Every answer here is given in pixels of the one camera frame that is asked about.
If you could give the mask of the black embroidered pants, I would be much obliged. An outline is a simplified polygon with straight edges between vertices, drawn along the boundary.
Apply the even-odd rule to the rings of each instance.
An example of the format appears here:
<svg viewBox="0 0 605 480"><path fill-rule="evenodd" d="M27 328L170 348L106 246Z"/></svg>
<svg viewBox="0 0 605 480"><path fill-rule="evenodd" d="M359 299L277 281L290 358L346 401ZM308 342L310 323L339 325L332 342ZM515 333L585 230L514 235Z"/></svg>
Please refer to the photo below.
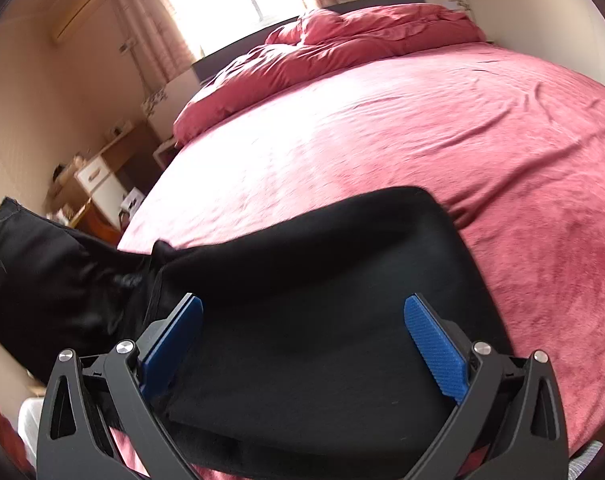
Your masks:
<svg viewBox="0 0 605 480"><path fill-rule="evenodd" d="M405 327L414 294L513 350L452 220L420 188L147 255L0 206L0 344L47 380L62 350L108 352L196 296L203 326L153 407L189 462L240 477L399 479L414 466L453 408Z"/></svg>

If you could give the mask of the wooden desk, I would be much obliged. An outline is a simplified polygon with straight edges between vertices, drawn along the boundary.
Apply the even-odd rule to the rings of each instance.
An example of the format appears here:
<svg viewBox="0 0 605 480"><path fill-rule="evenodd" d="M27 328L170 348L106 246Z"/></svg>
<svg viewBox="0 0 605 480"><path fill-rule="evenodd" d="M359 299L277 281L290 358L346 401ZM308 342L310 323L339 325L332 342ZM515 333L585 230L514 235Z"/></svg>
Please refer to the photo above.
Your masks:
<svg viewBox="0 0 605 480"><path fill-rule="evenodd" d="M94 236L114 247L119 244L122 236L122 233L98 210L93 200L87 200L74 214L69 221L69 227Z"/></svg>

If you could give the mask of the white appliance box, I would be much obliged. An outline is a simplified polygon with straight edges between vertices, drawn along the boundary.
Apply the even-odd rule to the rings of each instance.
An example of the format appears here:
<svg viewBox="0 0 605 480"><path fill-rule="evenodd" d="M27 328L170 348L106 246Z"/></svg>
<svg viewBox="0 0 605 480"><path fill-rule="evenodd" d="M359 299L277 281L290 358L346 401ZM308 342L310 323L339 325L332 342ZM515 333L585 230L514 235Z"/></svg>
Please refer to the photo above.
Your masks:
<svg viewBox="0 0 605 480"><path fill-rule="evenodd" d="M131 219L136 214L145 200L145 195L138 189L132 188L129 194L119 206L118 220L120 230L124 232L129 226Z"/></svg>

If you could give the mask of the white drawer cabinet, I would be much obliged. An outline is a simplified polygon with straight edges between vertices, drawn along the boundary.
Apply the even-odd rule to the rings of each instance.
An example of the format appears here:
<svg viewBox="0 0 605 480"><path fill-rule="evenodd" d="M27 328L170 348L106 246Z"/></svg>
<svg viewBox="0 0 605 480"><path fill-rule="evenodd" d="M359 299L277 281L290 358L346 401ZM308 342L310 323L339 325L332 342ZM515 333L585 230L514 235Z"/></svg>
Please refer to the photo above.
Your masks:
<svg viewBox="0 0 605 480"><path fill-rule="evenodd" d="M103 218L120 230L120 205L136 188L147 194L161 175L154 159L159 141L147 122L138 122L89 159L75 157L51 184L45 211L68 206L76 214L89 200Z"/></svg>

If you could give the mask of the pink bed sheet mattress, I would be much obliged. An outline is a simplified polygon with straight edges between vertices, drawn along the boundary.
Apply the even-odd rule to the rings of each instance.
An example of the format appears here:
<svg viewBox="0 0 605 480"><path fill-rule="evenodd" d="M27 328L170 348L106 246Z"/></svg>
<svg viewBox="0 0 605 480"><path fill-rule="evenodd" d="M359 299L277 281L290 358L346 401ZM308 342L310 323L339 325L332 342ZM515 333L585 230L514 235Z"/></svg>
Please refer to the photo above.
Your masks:
<svg viewBox="0 0 605 480"><path fill-rule="evenodd" d="M473 44L273 96L188 143L121 248L224 242L391 186L451 214L511 340L549 350L576 450L605 428L605 87Z"/></svg>

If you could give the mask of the white bedside nightstand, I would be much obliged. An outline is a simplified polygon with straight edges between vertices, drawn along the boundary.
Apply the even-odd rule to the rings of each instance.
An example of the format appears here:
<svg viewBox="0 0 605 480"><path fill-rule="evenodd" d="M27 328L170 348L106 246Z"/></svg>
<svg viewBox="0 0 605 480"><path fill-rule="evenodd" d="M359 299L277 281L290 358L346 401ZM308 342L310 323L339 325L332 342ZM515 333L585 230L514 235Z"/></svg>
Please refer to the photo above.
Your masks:
<svg viewBox="0 0 605 480"><path fill-rule="evenodd" d="M162 142L153 152L153 158L156 164L162 171L165 171L168 166L176 158L176 155L182 150L182 145L174 139L169 139Z"/></svg>

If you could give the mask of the white floral headboard panel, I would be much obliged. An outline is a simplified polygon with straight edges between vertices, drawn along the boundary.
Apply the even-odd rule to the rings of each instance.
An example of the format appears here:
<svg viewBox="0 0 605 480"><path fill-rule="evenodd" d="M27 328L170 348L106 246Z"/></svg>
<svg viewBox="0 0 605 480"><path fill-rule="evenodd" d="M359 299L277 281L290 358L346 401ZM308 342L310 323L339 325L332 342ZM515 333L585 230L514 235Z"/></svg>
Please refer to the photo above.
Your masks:
<svg viewBox="0 0 605 480"><path fill-rule="evenodd" d="M189 68L141 104L146 122L150 124L161 142L172 138L176 118L199 89L200 82L195 70Z"/></svg>

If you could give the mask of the dark bed headboard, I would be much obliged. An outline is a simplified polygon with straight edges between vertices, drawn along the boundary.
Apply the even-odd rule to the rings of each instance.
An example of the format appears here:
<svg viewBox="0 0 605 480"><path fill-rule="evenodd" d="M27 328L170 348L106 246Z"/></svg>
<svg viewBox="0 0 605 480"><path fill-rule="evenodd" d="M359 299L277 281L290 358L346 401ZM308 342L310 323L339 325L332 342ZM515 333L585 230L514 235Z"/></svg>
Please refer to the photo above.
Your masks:
<svg viewBox="0 0 605 480"><path fill-rule="evenodd" d="M327 6L327 10L338 14L346 14L352 11L372 8L372 6L393 6L394 4L425 2L426 0L354 0L338 3L334 6ZM199 84L206 84L206 82L211 81L222 68L233 62L235 58L246 54L254 47L260 46L260 44L264 44L264 41L266 41L270 33L274 32L278 27L288 25L297 20L298 18L296 16L287 18L287 20L257 30L248 36L232 42L232 44L228 44L214 53L204 56L192 65L192 71L197 77Z"/></svg>

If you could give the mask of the left floral curtain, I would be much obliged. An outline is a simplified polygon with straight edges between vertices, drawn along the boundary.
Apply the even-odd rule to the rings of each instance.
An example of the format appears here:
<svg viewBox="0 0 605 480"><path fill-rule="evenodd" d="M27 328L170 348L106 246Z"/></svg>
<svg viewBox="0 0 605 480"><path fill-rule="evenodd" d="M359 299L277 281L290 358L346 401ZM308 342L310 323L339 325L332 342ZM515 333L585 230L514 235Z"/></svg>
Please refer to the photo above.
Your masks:
<svg viewBox="0 0 605 480"><path fill-rule="evenodd" d="M155 78L168 84L195 62L170 0L117 0Z"/></svg>

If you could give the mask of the red crumpled duvet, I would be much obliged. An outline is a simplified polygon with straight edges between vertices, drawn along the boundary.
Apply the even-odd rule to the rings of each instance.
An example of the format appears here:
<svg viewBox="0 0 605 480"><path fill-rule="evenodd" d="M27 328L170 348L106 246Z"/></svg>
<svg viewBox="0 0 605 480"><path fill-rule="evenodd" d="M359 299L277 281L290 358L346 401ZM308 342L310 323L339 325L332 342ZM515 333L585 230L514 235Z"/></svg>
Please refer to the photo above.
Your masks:
<svg viewBox="0 0 605 480"><path fill-rule="evenodd" d="M465 12L435 3L372 6L346 14L316 9L278 27L264 44L204 84L176 118L173 138L188 144L246 108L339 70L476 42L485 42L485 33Z"/></svg>

